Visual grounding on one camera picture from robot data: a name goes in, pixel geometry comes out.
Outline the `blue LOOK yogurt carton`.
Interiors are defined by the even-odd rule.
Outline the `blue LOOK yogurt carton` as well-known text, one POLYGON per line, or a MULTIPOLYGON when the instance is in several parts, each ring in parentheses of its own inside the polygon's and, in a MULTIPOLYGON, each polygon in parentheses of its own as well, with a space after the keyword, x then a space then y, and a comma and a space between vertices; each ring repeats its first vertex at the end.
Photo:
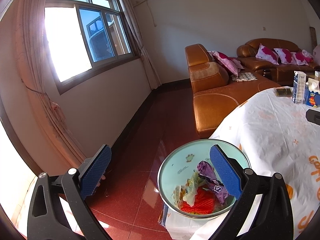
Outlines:
POLYGON ((319 81, 308 78, 305 85, 304 103, 310 107, 320 106, 319 81))

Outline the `tall white milk carton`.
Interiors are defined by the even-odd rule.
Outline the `tall white milk carton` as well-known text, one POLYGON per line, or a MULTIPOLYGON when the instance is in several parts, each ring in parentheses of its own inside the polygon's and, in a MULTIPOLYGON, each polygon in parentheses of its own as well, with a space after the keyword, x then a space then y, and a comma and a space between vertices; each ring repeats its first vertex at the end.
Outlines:
POLYGON ((301 71, 294 71, 292 101, 295 104, 304 102, 306 86, 306 74, 301 71))

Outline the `dark seaweed snack pack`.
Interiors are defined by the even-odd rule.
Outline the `dark seaweed snack pack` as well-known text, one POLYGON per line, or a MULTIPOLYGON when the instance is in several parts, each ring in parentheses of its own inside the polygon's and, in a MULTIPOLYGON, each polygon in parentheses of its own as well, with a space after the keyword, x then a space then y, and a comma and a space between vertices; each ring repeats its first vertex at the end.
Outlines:
POLYGON ((292 89, 290 87, 277 87, 273 89, 277 97, 291 97, 292 89))

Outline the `wooden glass-top coffee table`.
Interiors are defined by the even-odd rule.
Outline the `wooden glass-top coffee table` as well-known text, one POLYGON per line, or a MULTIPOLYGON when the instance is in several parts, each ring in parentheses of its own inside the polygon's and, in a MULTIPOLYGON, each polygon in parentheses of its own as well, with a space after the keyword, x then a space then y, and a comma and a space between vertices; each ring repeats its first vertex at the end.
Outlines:
POLYGON ((320 81, 319 71, 306 72, 306 75, 307 75, 307 79, 311 78, 311 79, 320 81))

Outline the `white orange-print tablecloth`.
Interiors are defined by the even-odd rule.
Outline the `white orange-print tablecloth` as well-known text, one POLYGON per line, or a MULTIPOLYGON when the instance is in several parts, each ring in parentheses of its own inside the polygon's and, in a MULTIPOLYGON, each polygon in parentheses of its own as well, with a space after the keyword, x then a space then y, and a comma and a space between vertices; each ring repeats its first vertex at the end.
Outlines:
POLYGON ((289 193, 294 238, 307 239, 310 222, 319 223, 319 126, 308 122, 308 106, 267 89, 252 96, 230 113, 208 138, 174 150, 158 172, 158 189, 168 206, 165 228, 172 239, 207 239, 226 217, 192 219, 174 205, 174 190, 185 184, 199 162, 219 144, 225 153, 249 166, 256 174, 282 174, 289 193))

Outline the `pink floral pillow right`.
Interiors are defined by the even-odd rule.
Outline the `pink floral pillow right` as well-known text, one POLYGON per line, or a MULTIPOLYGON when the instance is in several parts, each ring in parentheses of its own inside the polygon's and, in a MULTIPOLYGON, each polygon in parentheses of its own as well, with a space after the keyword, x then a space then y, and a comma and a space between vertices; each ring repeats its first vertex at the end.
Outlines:
POLYGON ((291 54, 295 60, 296 65, 298 66, 308 66, 310 63, 313 63, 313 56, 306 50, 292 52, 291 54))

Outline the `pink cloth covered object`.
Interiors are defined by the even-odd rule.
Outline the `pink cloth covered object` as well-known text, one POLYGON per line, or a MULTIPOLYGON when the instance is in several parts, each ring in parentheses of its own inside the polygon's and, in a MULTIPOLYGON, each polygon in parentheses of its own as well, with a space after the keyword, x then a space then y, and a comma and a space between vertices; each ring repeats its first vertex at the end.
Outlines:
POLYGON ((320 65, 320 45, 319 44, 313 49, 313 61, 318 66, 320 65))

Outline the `pink floral pillow middle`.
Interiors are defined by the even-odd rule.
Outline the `pink floral pillow middle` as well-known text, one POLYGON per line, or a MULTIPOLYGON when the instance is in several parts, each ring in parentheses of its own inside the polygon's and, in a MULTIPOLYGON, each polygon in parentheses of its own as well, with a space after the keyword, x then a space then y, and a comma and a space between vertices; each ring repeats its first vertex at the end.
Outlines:
POLYGON ((283 48, 274 48, 274 51, 279 56, 282 64, 291 64, 291 65, 297 64, 293 56, 294 52, 291 52, 288 49, 283 49, 283 48))

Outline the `brown leather back sofa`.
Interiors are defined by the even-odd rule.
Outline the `brown leather back sofa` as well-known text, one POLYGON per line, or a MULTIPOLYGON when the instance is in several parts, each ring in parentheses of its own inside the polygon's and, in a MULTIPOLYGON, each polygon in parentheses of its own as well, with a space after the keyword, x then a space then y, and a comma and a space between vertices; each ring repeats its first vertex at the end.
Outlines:
POLYGON ((292 85, 295 71, 319 71, 319 64, 313 59, 312 54, 287 40, 250 40, 238 47, 236 53, 238 60, 245 67, 280 85, 292 85))

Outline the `purple snack bag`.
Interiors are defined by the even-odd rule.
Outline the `purple snack bag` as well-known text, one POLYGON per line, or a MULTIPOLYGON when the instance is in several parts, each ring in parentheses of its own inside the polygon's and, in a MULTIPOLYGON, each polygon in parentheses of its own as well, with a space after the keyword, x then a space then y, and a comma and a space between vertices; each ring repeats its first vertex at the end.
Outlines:
POLYGON ((197 165, 198 176, 204 179, 208 188, 212 191, 221 205, 224 205, 229 194, 222 182, 217 179, 214 168, 207 161, 201 161, 197 165))

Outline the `red foam fruit net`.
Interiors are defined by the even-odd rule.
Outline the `red foam fruit net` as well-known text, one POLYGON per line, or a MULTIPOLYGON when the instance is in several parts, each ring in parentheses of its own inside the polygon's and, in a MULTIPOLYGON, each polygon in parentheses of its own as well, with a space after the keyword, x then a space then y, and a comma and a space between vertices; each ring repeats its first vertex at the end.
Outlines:
POLYGON ((215 194, 204 187, 199 187, 197 189, 197 195, 195 196, 194 205, 190 206, 183 200, 180 205, 180 210, 192 215, 209 215, 214 212, 215 206, 215 194))

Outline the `checkered cushion mat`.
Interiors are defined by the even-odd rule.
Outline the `checkered cushion mat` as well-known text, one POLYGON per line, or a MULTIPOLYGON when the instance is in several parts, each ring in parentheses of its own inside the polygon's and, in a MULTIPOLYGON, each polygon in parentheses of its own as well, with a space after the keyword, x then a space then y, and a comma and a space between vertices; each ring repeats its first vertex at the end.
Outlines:
POLYGON ((238 76, 232 75, 232 80, 234 82, 249 82, 256 81, 258 78, 251 72, 239 73, 238 76))

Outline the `pink floral pillow left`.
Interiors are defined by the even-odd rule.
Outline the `pink floral pillow left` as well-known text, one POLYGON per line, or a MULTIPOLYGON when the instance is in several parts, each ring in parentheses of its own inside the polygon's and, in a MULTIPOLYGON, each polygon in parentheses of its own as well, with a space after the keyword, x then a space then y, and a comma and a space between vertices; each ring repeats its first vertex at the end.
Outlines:
POLYGON ((257 59, 268 61, 274 65, 278 65, 279 56, 270 48, 260 44, 258 52, 255 56, 257 59))

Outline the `yellow clear plastic wrapper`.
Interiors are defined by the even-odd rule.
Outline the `yellow clear plastic wrapper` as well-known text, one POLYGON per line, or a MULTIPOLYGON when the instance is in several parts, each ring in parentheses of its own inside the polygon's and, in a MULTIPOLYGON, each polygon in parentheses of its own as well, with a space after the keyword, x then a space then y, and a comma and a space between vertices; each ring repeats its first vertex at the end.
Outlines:
POLYGON ((194 206, 195 197, 197 195, 197 189, 199 188, 199 186, 203 186, 204 184, 205 184, 205 180, 200 177, 198 171, 194 171, 191 178, 187 179, 185 202, 189 206, 194 206))

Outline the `light green enamel basin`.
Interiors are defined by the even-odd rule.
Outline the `light green enamel basin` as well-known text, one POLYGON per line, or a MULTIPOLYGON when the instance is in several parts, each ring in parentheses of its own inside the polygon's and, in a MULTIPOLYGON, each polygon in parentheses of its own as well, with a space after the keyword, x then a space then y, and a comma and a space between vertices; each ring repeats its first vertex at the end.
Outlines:
POLYGON ((201 139, 177 148, 163 161, 157 175, 159 194, 170 211, 188 218, 209 219, 231 209, 236 198, 222 195, 222 180, 210 160, 214 145, 242 168, 251 167, 240 149, 222 140, 201 139))

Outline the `pink floral pillow on chaise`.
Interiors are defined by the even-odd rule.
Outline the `pink floral pillow on chaise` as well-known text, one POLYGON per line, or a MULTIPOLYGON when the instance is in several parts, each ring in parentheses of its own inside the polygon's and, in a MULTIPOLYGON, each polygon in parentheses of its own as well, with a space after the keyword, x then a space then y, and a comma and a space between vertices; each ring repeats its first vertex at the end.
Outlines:
POLYGON ((226 54, 219 51, 208 51, 208 54, 214 59, 219 61, 230 73, 238 77, 239 73, 244 67, 239 60, 233 57, 228 57, 226 54))

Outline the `brown leather chaise sofa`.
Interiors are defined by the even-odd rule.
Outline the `brown leather chaise sofa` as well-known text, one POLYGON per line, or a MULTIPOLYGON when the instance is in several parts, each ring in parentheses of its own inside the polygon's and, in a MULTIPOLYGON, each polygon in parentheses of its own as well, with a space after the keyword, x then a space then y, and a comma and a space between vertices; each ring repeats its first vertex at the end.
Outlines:
POLYGON ((225 67, 213 61, 201 44, 185 47, 197 133, 210 137, 223 119, 255 94, 280 85, 260 74, 256 80, 236 82, 225 67))

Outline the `long beige wrapper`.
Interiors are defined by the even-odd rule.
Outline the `long beige wrapper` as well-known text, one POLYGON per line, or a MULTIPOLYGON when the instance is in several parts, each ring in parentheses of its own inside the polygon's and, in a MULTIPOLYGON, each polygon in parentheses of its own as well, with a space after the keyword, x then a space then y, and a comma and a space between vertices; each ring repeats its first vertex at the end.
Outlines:
POLYGON ((173 191, 173 200, 176 207, 180 207, 185 202, 186 185, 177 185, 173 191))

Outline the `pink curtain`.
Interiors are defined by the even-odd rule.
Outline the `pink curtain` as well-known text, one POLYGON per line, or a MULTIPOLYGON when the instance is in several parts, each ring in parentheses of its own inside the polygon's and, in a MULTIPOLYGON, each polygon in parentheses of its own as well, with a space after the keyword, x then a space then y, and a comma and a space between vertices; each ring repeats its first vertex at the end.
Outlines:
POLYGON ((69 166, 78 167, 85 156, 68 129, 61 107, 44 89, 48 66, 44 46, 45 0, 18 0, 16 24, 17 68, 27 89, 37 125, 54 152, 69 166))

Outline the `window with dark frame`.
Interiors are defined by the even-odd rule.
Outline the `window with dark frame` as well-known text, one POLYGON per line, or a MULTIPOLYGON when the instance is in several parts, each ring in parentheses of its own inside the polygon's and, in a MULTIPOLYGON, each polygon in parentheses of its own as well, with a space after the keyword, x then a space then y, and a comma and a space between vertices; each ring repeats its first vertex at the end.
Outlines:
POLYGON ((119 0, 46 0, 44 25, 59 94, 138 58, 119 0))

